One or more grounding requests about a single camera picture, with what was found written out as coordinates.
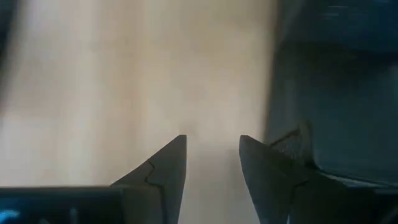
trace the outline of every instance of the wooden surface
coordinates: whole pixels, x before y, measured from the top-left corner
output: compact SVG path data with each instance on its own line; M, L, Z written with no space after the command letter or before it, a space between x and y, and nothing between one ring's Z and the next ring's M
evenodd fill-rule
M21 1L0 185L104 185L188 135L180 223L258 223L239 135L265 126L274 4Z

